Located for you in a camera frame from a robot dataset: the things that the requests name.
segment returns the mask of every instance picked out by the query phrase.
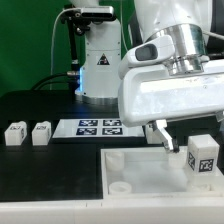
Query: white block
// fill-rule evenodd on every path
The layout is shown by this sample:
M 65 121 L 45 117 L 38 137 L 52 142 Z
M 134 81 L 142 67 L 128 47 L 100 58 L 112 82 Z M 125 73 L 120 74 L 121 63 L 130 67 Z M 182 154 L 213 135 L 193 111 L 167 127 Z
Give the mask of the white block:
M 214 175 L 218 154 L 219 145 L 210 135 L 189 137 L 187 167 L 191 175 Z
M 5 131 L 5 143 L 7 146 L 21 145 L 27 136 L 27 125 L 24 121 L 12 123 Z
M 106 153 L 106 166 L 110 171 L 120 171 L 124 169 L 124 153 L 123 152 L 108 152 Z
M 45 121 L 37 123 L 32 131 L 33 145 L 48 145 L 51 138 L 51 123 Z

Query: green screen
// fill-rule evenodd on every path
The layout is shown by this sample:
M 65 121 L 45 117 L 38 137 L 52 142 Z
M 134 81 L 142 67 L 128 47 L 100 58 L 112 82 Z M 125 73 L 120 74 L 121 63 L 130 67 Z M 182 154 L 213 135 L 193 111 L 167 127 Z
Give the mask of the green screen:
M 134 10 L 132 0 L 123 1 L 125 38 L 127 22 Z M 50 75 L 50 49 L 54 21 L 66 0 L 0 0 L 0 96 L 14 90 L 28 90 Z M 120 1 L 100 1 L 115 8 L 120 20 Z M 84 39 L 77 37 L 77 50 L 84 63 Z M 54 73 L 70 70 L 68 30 L 57 26 L 54 53 Z M 67 88 L 54 85 L 56 88 Z

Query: black table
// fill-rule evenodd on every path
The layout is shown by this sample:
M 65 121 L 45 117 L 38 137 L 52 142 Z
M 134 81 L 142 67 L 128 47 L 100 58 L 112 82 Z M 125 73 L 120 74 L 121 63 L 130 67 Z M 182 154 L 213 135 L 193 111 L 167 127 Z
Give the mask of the black table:
M 48 146 L 32 146 L 37 122 L 50 121 L 54 132 L 60 119 L 118 118 L 117 105 L 73 102 L 67 91 L 16 91 L 0 98 L 0 202 L 101 199 L 100 150 L 147 147 L 144 137 L 51 139 Z M 25 121 L 28 135 L 21 146 L 5 146 L 4 131 Z M 187 137 L 210 133 L 222 145 L 215 118 L 169 124 L 181 145 Z M 218 166 L 224 168 L 222 147 Z

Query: white cube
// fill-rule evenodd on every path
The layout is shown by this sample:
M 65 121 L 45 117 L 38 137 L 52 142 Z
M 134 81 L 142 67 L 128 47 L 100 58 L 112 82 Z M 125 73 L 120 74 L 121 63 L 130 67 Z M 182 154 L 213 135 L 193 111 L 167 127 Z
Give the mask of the white cube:
M 5 143 L 7 146 L 21 145 L 27 136 L 27 125 L 24 121 L 12 123 L 5 131 Z
M 218 154 L 219 145 L 210 135 L 189 137 L 187 167 L 193 175 L 214 175 Z
M 32 131 L 33 145 L 48 145 L 51 138 L 51 123 L 45 121 L 43 123 L 37 123 Z

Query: white robot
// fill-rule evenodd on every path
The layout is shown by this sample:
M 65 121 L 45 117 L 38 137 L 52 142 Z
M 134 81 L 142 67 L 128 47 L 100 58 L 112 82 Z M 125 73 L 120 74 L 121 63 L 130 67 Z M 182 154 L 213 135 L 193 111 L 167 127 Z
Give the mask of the white robot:
M 168 151 L 178 151 L 166 121 L 223 119 L 224 61 L 206 56 L 210 0 L 135 0 L 143 44 L 119 67 L 119 112 L 129 127 L 151 124 Z
M 81 15 L 87 13 L 105 16 L 108 7 L 99 6 L 99 0 L 71 0 Z M 86 62 L 80 70 L 80 88 L 76 99 L 91 104 L 116 104 L 120 85 L 117 66 L 121 61 L 120 22 L 92 22 L 85 33 Z

